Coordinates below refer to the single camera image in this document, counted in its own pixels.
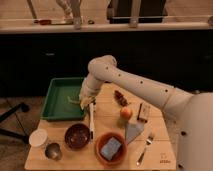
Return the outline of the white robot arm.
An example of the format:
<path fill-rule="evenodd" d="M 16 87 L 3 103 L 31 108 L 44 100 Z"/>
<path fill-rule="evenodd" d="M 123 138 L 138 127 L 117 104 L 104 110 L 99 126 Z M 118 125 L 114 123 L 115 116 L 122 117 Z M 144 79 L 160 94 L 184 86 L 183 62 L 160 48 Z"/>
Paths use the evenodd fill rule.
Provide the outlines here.
<path fill-rule="evenodd" d="M 213 171 L 213 92 L 192 94 L 117 68 L 111 55 L 92 59 L 79 94 L 87 107 L 104 82 L 129 91 L 180 122 L 177 171 Z"/>

